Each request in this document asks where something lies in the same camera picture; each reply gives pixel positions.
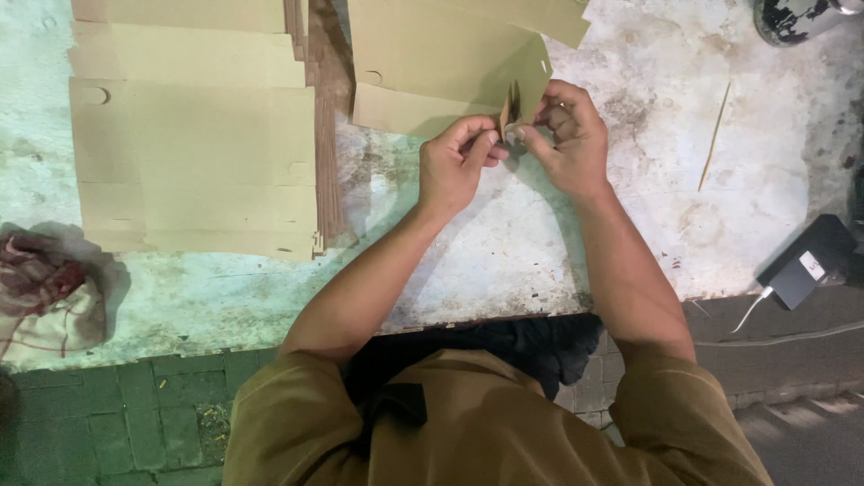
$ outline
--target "black pants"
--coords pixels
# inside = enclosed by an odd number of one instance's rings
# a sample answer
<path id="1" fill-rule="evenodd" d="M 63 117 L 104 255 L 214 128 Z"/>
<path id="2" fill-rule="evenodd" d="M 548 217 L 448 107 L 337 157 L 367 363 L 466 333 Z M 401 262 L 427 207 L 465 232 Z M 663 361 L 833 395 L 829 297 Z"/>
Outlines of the black pants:
<path id="1" fill-rule="evenodd" d="M 518 319 L 373 337 L 343 368 L 355 404 L 403 369 L 441 349 L 485 349 L 540 382 L 549 400 L 573 385 L 597 349 L 603 323 L 594 314 Z"/>

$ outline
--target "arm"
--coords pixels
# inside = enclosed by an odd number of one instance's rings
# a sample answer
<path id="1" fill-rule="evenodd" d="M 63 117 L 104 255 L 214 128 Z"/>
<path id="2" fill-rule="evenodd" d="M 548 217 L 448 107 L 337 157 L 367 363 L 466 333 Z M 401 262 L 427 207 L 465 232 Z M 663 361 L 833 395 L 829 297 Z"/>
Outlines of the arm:
<path id="1" fill-rule="evenodd" d="M 607 180 L 607 129 L 588 92 L 552 80 L 535 121 L 555 147 L 531 125 L 517 136 L 574 203 L 595 311 L 625 363 L 642 354 L 696 362 L 677 295 Z"/>
<path id="2" fill-rule="evenodd" d="M 490 117 L 464 117 L 422 145 L 416 206 L 318 292 L 280 354 L 303 351 L 342 364 L 381 329 L 429 245 L 473 199 L 482 168 L 508 157 L 494 128 Z"/>

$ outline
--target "checkered cloth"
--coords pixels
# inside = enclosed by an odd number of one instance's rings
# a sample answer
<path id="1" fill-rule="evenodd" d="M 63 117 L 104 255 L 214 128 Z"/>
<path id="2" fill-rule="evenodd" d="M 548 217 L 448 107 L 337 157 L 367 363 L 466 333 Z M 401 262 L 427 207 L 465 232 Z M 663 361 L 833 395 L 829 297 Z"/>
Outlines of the checkered cloth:
<path id="1" fill-rule="evenodd" d="M 105 339 L 105 303 L 60 243 L 31 233 L 0 238 L 0 361 L 42 364 Z"/>

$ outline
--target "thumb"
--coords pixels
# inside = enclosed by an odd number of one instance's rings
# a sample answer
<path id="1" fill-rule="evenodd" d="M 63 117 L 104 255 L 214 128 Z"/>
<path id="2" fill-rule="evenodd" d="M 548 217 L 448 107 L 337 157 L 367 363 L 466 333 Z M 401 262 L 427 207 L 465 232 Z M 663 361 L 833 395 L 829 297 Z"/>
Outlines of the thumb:
<path id="1" fill-rule="evenodd" d="M 519 125 L 513 133 L 522 141 L 531 155 L 543 164 L 551 162 L 551 158 L 557 153 L 557 150 L 549 145 L 549 140 L 531 125 Z"/>
<path id="2" fill-rule="evenodd" d="M 471 151 L 468 152 L 464 165 L 469 170 L 480 170 L 483 164 L 486 163 L 486 158 L 489 157 L 489 151 L 495 146 L 495 142 L 498 142 L 498 138 L 498 132 L 495 130 L 487 130 L 480 133 L 477 139 L 474 140 L 474 145 L 471 147 Z"/>

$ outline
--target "man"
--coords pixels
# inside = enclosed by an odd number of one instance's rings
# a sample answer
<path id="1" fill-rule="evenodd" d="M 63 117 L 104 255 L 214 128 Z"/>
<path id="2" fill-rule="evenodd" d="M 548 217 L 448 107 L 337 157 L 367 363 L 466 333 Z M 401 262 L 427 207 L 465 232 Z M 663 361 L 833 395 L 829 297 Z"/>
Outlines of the man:
<path id="1" fill-rule="evenodd" d="M 224 484 L 770 484 L 607 181 L 603 121 L 585 90 L 560 80 L 517 136 L 579 218 L 594 312 L 626 365 L 610 409 L 626 447 L 482 349 L 440 349 L 352 402 L 340 366 L 471 202 L 483 167 L 507 157 L 494 128 L 486 116 L 460 118 L 421 147 L 417 204 L 312 299 L 276 360 L 238 393 Z"/>

